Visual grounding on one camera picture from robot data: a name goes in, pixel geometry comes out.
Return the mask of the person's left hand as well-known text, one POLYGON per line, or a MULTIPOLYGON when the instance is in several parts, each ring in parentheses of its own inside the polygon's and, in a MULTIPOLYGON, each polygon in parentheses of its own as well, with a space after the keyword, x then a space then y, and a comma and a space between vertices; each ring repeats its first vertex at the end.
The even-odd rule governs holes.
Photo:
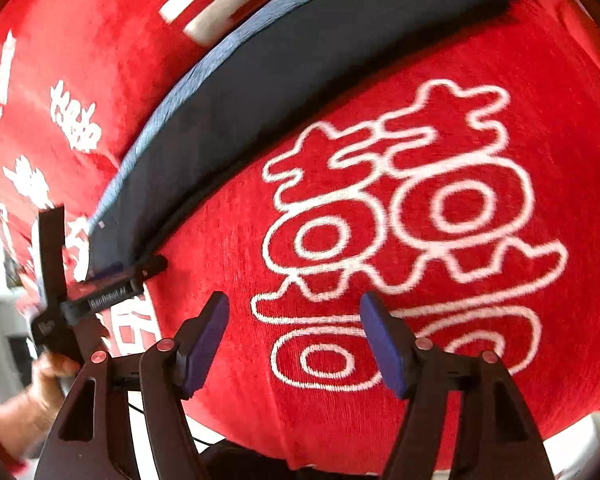
POLYGON ((72 382, 80 368, 78 363, 54 352, 44 352, 33 363, 32 384, 28 387, 27 397, 38 430, 50 430, 64 403, 65 393, 59 380, 67 378, 72 382))

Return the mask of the person's left forearm red sleeve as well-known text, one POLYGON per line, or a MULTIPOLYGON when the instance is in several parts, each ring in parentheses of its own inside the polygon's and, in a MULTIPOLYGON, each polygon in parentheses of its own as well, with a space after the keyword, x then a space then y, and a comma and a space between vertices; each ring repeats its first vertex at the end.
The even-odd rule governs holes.
POLYGON ((50 420, 30 392, 0 405, 0 462, 10 474, 20 474, 30 452, 45 438, 50 420))

